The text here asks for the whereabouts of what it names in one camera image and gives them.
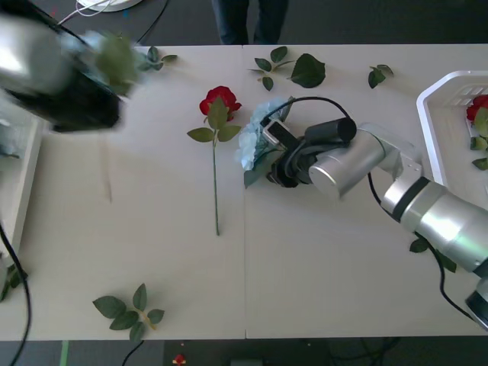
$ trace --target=blue hydrangea flower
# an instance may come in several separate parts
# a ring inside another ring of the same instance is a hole
[[[268,149],[268,141],[262,136],[262,119],[271,111],[285,103],[287,99],[275,98],[258,105],[252,113],[251,120],[239,135],[239,148],[236,151],[236,161],[240,162],[244,170],[252,170],[256,159]],[[280,112],[271,118],[280,118]]]

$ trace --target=person's legs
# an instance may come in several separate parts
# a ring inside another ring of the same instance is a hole
[[[247,9],[249,0],[212,0],[222,44],[248,44]]]
[[[287,10],[288,0],[259,0],[259,18],[254,43],[278,43]]]

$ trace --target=red flower in basket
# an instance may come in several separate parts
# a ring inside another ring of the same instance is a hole
[[[471,123],[474,122],[476,113],[478,113],[478,110],[481,107],[488,108],[488,95],[480,95],[479,97],[475,97],[475,99],[473,99],[473,105],[466,110],[466,118],[470,120]]]

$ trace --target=black cable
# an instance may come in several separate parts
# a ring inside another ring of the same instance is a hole
[[[25,300],[27,302],[27,324],[25,326],[24,335],[22,336],[21,344],[17,348],[17,352],[15,352],[14,358],[12,358],[12,361],[10,362],[10,366],[14,366],[17,363],[18,359],[20,358],[22,351],[24,350],[25,342],[27,341],[27,337],[29,336],[29,332],[31,330],[31,323],[32,323],[31,293],[29,292],[29,286],[27,285],[27,280],[24,275],[24,269],[22,268],[22,265],[19,262],[17,255],[15,254],[15,250],[11,247],[7,235],[5,235],[5,231],[3,230],[1,224],[0,224],[0,237],[2,238],[2,241],[4,243],[5,248],[7,249],[8,254],[11,256],[12,261],[14,261],[15,267],[18,271],[18,275],[21,278],[22,285],[24,286]]]
[[[436,252],[436,250],[434,249],[434,247],[432,246],[432,244],[430,242],[428,242],[427,240],[425,241],[427,242],[427,244],[429,245],[429,250],[431,251],[431,253],[434,255],[434,258],[435,258],[435,261],[437,262],[438,266],[439,266],[439,271],[441,271],[441,281],[439,283],[439,290],[441,291],[441,295],[442,297],[453,307],[455,308],[457,311],[459,311],[461,314],[463,314],[465,317],[473,320],[473,318],[471,318],[471,315],[468,314],[465,310],[461,309],[453,300],[451,300],[451,298],[445,293],[445,289],[444,289],[444,286],[445,286],[445,270],[444,270],[444,265],[442,265],[442,261],[441,261],[441,258],[439,257],[438,253]]]
[[[158,16],[156,17],[156,19],[154,20],[154,22],[151,23],[151,25],[149,26],[149,28],[147,28],[147,30],[144,32],[144,34],[139,37],[139,39],[137,40],[137,43],[140,43],[140,41],[143,40],[143,38],[156,26],[156,24],[158,23],[158,20],[162,17],[162,13],[165,12],[166,7],[168,6],[168,4],[169,4],[169,0],[166,0],[166,3],[164,4],[164,6],[161,9],[161,12],[158,14]]]
[[[371,189],[371,193],[373,194],[374,196],[374,199],[376,200],[376,202],[380,205],[381,207],[381,199],[378,197],[377,193],[376,193],[376,190],[374,189],[374,184],[373,184],[373,178],[371,177],[371,173],[368,173],[368,181],[369,181],[369,188]],[[423,238],[421,235],[419,235],[418,233],[415,233],[416,236],[419,238],[419,239],[425,239]],[[439,266],[439,271],[441,272],[441,280],[439,282],[439,290],[441,291],[441,295],[442,297],[453,307],[455,308],[457,311],[459,311],[461,314],[463,314],[465,317],[473,320],[473,318],[471,318],[470,314],[468,314],[465,310],[461,309],[453,300],[451,300],[451,298],[445,293],[445,270],[444,270],[444,265],[442,265],[442,262],[441,262],[441,258],[438,256],[438,253],[435,251],[434,247],[432,246],[432,244],[430,242],[428,242],[426,240],[428,246],[429,246],[429,250],[431,251],[431,253],[434,255],[434,258],[435,258],[435,261],[437,262],[438,266]]]
[[[281,109],[287,107],[288,105],[292,105],[293,103],[296,103],[298,101],[326,101],[327,103],[330,103],[333,106],[335,106],[337,109],[339,109],[342,112],[342,114],[344,114],[344,117],[349,118],[351,120],[351,117],[349,117],[348,112],[346,112],[345,109],[339,103],[337,103],[336,101],[333,101],[332,99],[328,99],[328,98],[324,98],[324,97],[301,97],[301,98],[290,99],[289,101],[280,105],[278,108],[275,108],[273,111],[269,112],[268,114],[266,114],[263,117],[260,124],[262,125],[262,123],[264,121],[266,121],[269,117],[271,117],[276,112],[278,112]]]
[[[360,338],[359,341],[363,345],[363,348],[366,351],[365,353],[366,353],[367,357],[369,357],[371,363],[374,363],[376,358],[374,357],[374,355],[371,354],[371,350],[369,349],[366,341],[363,338]]]
[[[398,345],[399,342],[400,342],[400,338],[394,338],[393,340],[389,341],[387,344],[385,344],[383,347],[381,347],[378,350],[367,352],[367,353],[361,353],[355,356],[337,356],[331,353],[330,348],[328,348],[328,350],[329,350],[330,358],[334,361],[356,361],[366,357],[371,357],[371,356],[377,357],[383,355],[387,353],[389,350],[391,350],[393,347]]]
[[[144,341],[140,341],[140,343],[139,343],[139,344],[138,344],[136,347],[134,347],[134,349],[133,349],[132,351],[130,351],[130,352],[127,354],[127,356],[125,356],[124,362],[122,362],[122,366],[125,366],[125,364],[127,363],[127,360],[129,359],[129,357],[130,357],[130,356],[132,356],[132,354],[133,354],[135,351],[137,351],[137,350],[139,349],[139,347],[140,347],[141,345],[143,345],[143,343],[144,343]]]

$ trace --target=white basket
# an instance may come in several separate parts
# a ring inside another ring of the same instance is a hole
[[[19,159],[0,158],[0,221],[14,250],[18,250],[24,227],[27,204],[45,126],[43,120],[11,103],[0,95],[0,115],[11,123],[8,135],[2,131],[2,140],[12,142]],[[0,253],[6,265],[11,259],[0,241]]]
[[[487,156],[470,150],[466,109],[488,94],[488,71],[456,71],[427,88],[417,99],[434,180],[459,197],[488,210],[488,171],[471,164]]]

